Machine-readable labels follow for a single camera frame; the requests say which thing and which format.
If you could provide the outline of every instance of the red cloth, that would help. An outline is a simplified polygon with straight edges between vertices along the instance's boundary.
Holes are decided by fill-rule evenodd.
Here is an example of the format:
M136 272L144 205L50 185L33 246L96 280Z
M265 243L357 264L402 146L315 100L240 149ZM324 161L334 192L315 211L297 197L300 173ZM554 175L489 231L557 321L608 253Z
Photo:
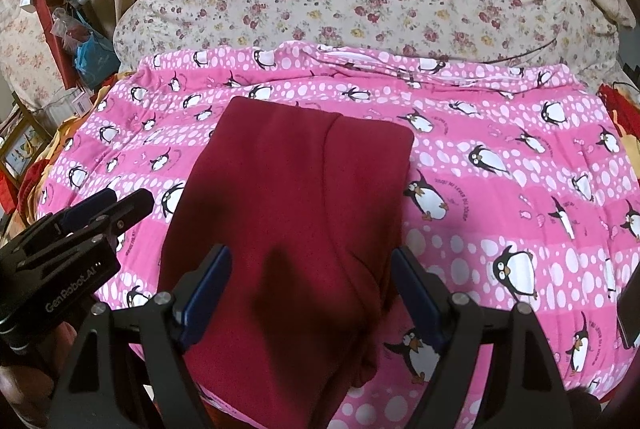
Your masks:
M42 172L49 165L49 160L40 160L31 165L27 169L20 184L20 190L18 191L18 212L25 218L27 216L27 198L31 190L38 184L40 178L42 178Z
M171 290L216 242L233 272L194 380L269 429L325 428L376 371L414 136L389 122L233 98L164 246Z

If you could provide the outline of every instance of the bed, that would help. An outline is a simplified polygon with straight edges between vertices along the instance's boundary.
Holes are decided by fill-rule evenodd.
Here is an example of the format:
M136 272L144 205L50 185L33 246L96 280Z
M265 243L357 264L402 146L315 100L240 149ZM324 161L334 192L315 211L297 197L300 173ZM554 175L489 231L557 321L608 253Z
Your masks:
M118 241L122 270L101 300L129 307L156 292L191 167L237 95L411 129L403 237L420 262L483 305L529 302L567 388L603 396L623 378L634 351L622 348L615 299L638 265L629 215L640 190L602 101L564 65L498 68L306 42L146 57L66 143L39 207L56 211L104 187L153 192L152 215ZM418 188L434 191L430 205ZM511 258L530 264L518 288L499 267ZM398 301L377 333L377 375L349 391L331 429L406 422L436 362L425 349L412 373L394 352L412 328ZM459 427L472 427L487 365L481 356ZM214 406L261 427L201 386Z

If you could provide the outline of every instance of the cartoon penguin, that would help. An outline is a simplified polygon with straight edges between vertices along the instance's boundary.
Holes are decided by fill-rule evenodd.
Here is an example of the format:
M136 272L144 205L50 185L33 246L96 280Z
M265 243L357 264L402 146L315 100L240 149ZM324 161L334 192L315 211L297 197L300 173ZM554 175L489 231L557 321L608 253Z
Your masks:
M371 94L367 90L359 90L356 86L342 92L341 95L350 98L353 102L368 101L371 98Z
M145 95L145 88L141 88L140 86L134 86L133 88L131 88L131 99L133 99L134 102L142 102L142 99L145 98Z
M400 344L384 344L389 351L402 355L414 384L424 384L430 380L438 364L438 354L422 342L415 328L404 334Z
M409 182L407 189L402 194L413 200L415 206L422 213L422 219L426 221L443 219L449 210L447 202L433 186L427 183L420 171L418 174L420 180Z
M626 213L625 223L620 225L620 227L631 232L636 241L640 241L640 213L633 208L629 200L625 201L629 205L629 212Z
M599 146L604 146L607 151L610 153L617 153L620 151L620 146L618 145L618 139L613 135L613 133L609 133L604 126L600 126L602 132L600 133L600 141L596 142Z
M564 230L566 231L567 234L569 234L569 237L571 239L575 239L574 228L571 225L571 220L569 219L569 216L567 216L566 211L564 210L564 207L560 205L560 202L556 199L555 196L551 196L551 198L556 204L556 210L552 213L548 213L549 216L551 216L552 218L559 219L560 222L562 223L562 226L564 227Z
M545 102L544 106L542 106L540 117L542 117L542 120L545 122L555 126L559 126L563 122L566 122L564 108L560 102Z
M259 101L268 101L269 97L271 97L272 90L273 88L271 86L262 86L258 84L257 86L251 88L251 91L249 92L249 95L247 95L247 97L249 97L250 99L258 99Z
M71 184L71 187L79 189L82 183L84 183L86 177L87 172L79 165L72 167L69 170L69 183Z
M604 282L607 285L607 297L616 292L616 273L613 271L613 262L610 258L604 261Z
M469 104L468 102L449 102L449 107L452 110L456 110L465 114L467 117L478 114L478 109L473 104Z
M162 215L168 218L175 213L175 208L178 206L178 202L182 197L182 191L184 190L184 183L175 184L164 195L162 195Z
M107 144L110 144L111 141L118 134L118 130L113 126L104 126L100 128L98 134L100 135L101 141L106 142Z
M584 361L587 359L587 352L589 351L589 332L587 331L587 318L582 314L582 330L575 332L574 345L566 351L567 355L571 356L569 365L571 366L572 373L580 373L584 369Z
M515 250L514 245L506 247L494 261L495 279L507 288L515 300L518 300L516 295L527 295L537 299L533 254L527 250L511 250Z
M551 79L551 74L549 72L538 72L538 88L544 85L549 79Z
M195 106L196 104L198 104L198 102L200 102L200 99L202 98L201 94L191 94L189 97L187 97L186 99L184 99L182 101L182 107L183 109L187 109L190 108L191 106Z
M225 86L227 88L239 88L240 86L242 86L238 81L236 81L234 79L234 74L233 72L229 72L229 79L228 81L225 83Z
M518 138L514 138L514 140L517 140L518 142L524 142L525 144L527 144L528 148L533 149L533 151L535 151L536 153L543 153L546 151L545 147L542 145L542 142L540 142L540 139L538 137L529 135L529 133L527 133L522 128L520 130L522 131L522 133L520 133L520 136Z
M159 171L167 164L167 162L169 162L170 151L171 149L169 149L169 151L167 151L166 153L161 154L155 160L151 161L151 171Z
M174 76L169 81L169 87L173 92L180 91L180 79L178 79L178 72L174 72Z
M203 66L209 66L209 60L207 59L207 51L200 50L199 52L195 52L193 54L193 62L196 63L198 68L202 68Z
M414 130L420 133L429 133L433 129L433 124L428 119L425 119L415 108L412 114L398 116L398 119L407 120L414 127Z
M145 130L146 132L150 132L155 125L156 125L156 114L154 114L153 119L145 120L142 123L142 129Z
M502 158L482 144L475 146L469 153L468 158L469 162L479 169L484 169L494 174L498 174L498 171L509 174Z
M593 194L591 193L591 183L589 181L589 175L587 173L582 176L576 178L575 176L571 178L571 185L574 186L574 189L580 193L580 195L585 199L593 202Z
M206 110L197 114L195 116L195 119L199 121L207 120L212 114L213 112L211 111L211 106L209 106Z
M269 50L267 52L264 50L254 50L254 61L263 70L276 66L276 59L273 50Z
M447 64L437 59L420 58L420 70L423 72L431 72L431 75L438 73Z
M107 173L112 172L116 168L116 165L118 165L118 157L112 158L110 161L108 161Z
M129 292L127 292L127 306L134 308L136 306L142 306L149 298L143 293L139 292L140 285L135 285Z

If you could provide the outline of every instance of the floral bedding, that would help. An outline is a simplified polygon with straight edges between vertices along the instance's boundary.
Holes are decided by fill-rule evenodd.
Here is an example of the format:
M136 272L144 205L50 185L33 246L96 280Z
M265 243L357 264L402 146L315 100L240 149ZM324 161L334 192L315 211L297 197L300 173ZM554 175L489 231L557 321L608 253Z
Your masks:
M127 67L163 51L292 39L509 66L561 62L594 89L624 80L616 25L591 0L138 0L114 34Z

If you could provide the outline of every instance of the pink penguin blanket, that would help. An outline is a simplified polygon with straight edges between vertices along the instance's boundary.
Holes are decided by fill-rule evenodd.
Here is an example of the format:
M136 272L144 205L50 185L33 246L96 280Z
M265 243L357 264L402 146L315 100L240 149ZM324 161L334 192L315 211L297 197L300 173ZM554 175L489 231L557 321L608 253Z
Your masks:
M145 58L66 145L39 211L104 187L153 192L156 209L119 240L122 271L101 300L122 308L156 292L182 189L233 96L411 129L403 236L418 260L481 305L529 303L567 388L603 396L622 379L634 352L622 347L616 299L638 265L640 192L603 104L563 65L510 69L304 42ZM424 392L437 356L400 300L376 336L378 372L348 392L330 429L402 427ZM461 428L473 425L488 364L487 350ZM203 395L260 427L215 391Z

